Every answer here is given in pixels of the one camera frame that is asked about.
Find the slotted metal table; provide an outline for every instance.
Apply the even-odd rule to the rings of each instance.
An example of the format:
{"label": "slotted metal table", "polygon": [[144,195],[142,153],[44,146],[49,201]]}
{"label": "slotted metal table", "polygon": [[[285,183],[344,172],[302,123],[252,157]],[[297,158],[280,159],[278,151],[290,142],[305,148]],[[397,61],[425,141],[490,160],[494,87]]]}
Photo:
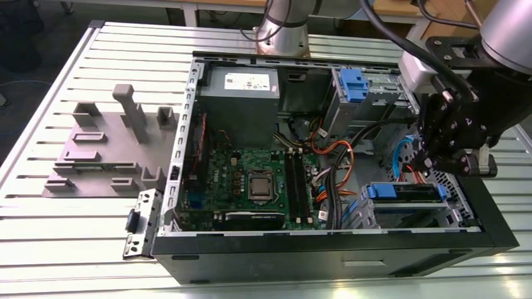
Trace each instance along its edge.
{"label": "slotted metal table", "polygon": [[[313,57],[397,62],[384,40],[310,36]],[[54,84],[0,168],[0,294],[176,298],[532,297],[532,142],[520,128],[493,150],[498,176],[485,185],[521,246],[428,277],[180,287],[157,262],[124,262],[125,218],[134,198],[40,196],[69,136],[77,102],[121,111],[117,83],[132,84],[146,112],[178,113],[192,51],[253,53],[233,30],[106,22],[82,35]]]}

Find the table leg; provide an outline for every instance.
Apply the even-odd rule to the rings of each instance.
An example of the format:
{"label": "table leg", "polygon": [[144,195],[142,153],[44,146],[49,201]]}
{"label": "table leg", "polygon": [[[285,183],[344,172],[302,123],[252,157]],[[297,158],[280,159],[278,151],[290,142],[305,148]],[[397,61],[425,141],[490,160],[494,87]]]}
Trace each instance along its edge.
{"label": "table leg", "polygon": [[65,14],[73,14],[73,2],[60,2]]}
{"label": "table leg", "polygon": [[420,40],[425,34],[426,28],[429,27],[430,21],[425,18],[420,19],[417,23],[412,26],[406,39],[410,41]]}
{"label": "table leg", "polygon": [[197,27],[197,6],[182,3],[184,23],[186,27]]}

